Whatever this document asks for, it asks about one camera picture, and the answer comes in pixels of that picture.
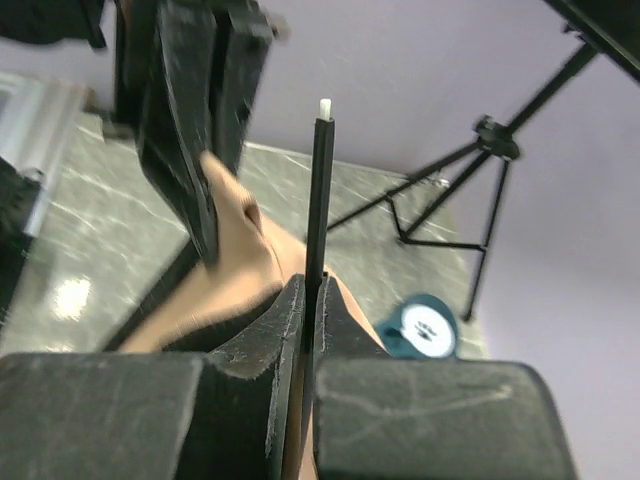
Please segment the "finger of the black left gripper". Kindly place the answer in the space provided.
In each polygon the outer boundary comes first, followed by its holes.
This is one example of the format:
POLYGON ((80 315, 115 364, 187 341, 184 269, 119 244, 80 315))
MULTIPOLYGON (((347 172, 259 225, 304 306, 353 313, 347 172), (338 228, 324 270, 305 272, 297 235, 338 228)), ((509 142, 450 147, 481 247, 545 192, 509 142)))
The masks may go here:
POLYGON ((200 162, 212 143, 209 98, 216 29, 212 11, 201 4, 158 4, 138 137, 145 174, 207 265, 219 256, 216 208, 200 162))
POLYGON ((239 170, 262 70, 277 29, 257 4, 215 4, 212 59, 212 152, 239 170))

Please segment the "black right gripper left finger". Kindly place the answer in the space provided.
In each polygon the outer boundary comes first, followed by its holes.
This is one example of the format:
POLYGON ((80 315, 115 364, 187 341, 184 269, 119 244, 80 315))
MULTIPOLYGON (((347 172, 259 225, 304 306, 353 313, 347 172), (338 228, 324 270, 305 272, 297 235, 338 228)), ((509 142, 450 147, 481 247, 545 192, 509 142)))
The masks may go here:
POLYGON ((294 276, 210 353, 12 354, 5 479, 278 479, 305 304, 294 276))

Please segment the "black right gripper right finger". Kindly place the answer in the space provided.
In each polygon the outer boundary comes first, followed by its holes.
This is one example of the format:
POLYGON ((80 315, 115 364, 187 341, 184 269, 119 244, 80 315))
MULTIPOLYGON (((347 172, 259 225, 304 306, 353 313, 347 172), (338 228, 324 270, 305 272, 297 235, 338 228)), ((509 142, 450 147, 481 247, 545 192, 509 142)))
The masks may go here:
POLYGON ((532 367, 399 359, 332 277, 316 307, 313 442, 322 479, 574 479, 553 396, 532 367))

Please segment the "tan black pet tent fabric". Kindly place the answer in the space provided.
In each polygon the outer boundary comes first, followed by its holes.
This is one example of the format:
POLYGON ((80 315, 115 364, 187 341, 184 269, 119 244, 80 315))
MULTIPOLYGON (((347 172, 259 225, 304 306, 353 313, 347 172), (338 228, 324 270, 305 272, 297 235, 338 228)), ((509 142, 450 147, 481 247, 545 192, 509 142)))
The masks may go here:
POLYGON ((241 315, 305 270, 304 244, 263 215, 215 155, 205 152, 200 160, 218 216, 218 262, 197 261, 181 280, 167 269, 108 341, 111 351, 153 352, 206 327, 237 327, 241 315))

